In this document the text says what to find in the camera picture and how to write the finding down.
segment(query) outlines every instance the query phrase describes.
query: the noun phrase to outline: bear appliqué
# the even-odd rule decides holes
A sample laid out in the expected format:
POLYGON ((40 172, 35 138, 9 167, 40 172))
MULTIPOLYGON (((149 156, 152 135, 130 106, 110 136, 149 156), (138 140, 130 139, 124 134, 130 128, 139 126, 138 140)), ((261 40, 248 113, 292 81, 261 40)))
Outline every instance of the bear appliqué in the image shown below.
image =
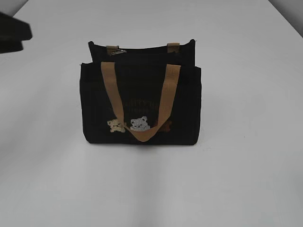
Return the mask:
POLYGON ((125 132, 125 128, 122 127, 120 121, 118 119, 113 119, 107 122, 110 126, 110 132, 120 131, 125 132))
MULTIPOLYGON (((157 126, 158 124, 158 119, 156 120, 154 127, 157 126)), ((163 131, 163 132, 169 132, 170 131, 170 126, 172 124, 172 121, 167 120, 158 130, 158 132, 163 131)))
POLYGON ((138 119, 131 119, 131 124, 131 130, 134 131, 145 131, 151 128, 147 123, 146 116, 143 116, 142 118, 138 119))

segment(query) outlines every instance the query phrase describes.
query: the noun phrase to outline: bag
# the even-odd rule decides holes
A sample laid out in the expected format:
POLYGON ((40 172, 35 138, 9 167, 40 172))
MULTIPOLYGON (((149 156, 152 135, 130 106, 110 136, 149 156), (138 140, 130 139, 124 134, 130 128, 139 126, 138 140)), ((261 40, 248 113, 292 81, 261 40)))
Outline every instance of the bag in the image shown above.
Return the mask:
POLYGON ((84 136, 89 143, 193 145, 200 130, 201 89, 201 69, 195 66, 82 63, 84 136))
POLYGON ((195 65, 195 40, 191 39, 187 44, 168 43, 166 46, 144 49, 120 49, 119 46, 99 46, 89 42, 89 50, 93 62, 100 61, 132 61, 149 59, 150 63, 166 62, 168 64, 195 65))

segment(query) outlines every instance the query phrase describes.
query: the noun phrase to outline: strap loop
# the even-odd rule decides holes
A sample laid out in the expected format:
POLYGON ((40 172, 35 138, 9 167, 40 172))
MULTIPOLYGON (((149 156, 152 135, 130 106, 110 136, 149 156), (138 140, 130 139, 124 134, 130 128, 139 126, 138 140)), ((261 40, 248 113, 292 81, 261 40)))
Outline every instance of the strap loop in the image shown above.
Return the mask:
POLYGON ((179 53, 180 43, 168 43, 167 44, 167 53, 176 52, 179 53))
POLYGON ((107 54, 112 55, 112 52, 115 52, 119 49, 119 46, 106 46, 107 54))

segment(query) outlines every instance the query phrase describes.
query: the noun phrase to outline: tan bear patch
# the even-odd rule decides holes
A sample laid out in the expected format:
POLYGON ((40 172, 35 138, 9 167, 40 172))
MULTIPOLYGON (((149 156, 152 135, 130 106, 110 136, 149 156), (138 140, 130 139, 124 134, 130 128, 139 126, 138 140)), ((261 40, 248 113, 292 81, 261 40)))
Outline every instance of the tan bear patch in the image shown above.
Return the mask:
POLYGON ((125 132, 125 128, 122 127, 118 119, 110 120, 107 122, 107 124, 110 126, 110 132, 114 132, 114 131, 125 132))
MULTIPOLYGON (((158 119, 156 120, 154 127, 157 126, 158 124, 158 119)), ((163 132, 169 132, 170 131, 170 126, 172 124, 172 121, 167 120, 160 128, 158 131, 163 131, 163 132)))

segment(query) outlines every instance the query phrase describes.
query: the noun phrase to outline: black object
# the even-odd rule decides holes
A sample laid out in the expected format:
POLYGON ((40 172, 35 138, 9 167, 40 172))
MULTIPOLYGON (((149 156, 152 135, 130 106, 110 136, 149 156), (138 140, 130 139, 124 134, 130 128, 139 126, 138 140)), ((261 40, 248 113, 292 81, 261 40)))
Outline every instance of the black object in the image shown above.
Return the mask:
POLYGON ((106 46, 100 46, 94 44, 93 41, 89 42, 89 51, 92 57, 93 62, 99 61, 130 61, 133 58, 142 59, 150 58, 150 61, 156 62, 155 59, 158 59, 158 62, 163 62, 165 58, 169 59, 166 63, 179 64, 179 65, 195 65, 195 45, 196 42, 194 39, 191 39, 187 44, 179 45, 179 51, 175 52, 175 58, 172 60, 171 54, 168 53, 168 46, 159 46, 152 48, 143 48, 143 49, 129 49, 121 48, 126 51, 116 55, 109 55, 107 52, 106 46))
POLYGON ((0 53, 21 51, 22 41, 32 37, 28 23, 0 12, 0 53))
MULTIPOLYGON (((115 63, 124 122, 128 127, 133 125, 133 120, 138 121, 137 127, 157 124, 166 66, 149 62, 115 63)), ((182 65, 169 119, 151 139, 140 142, 116 120, 101 62, 83 63, 80 98, 84 136, 89 143, 193 145, 200 129, 201 88, 201 69, 182 65)))

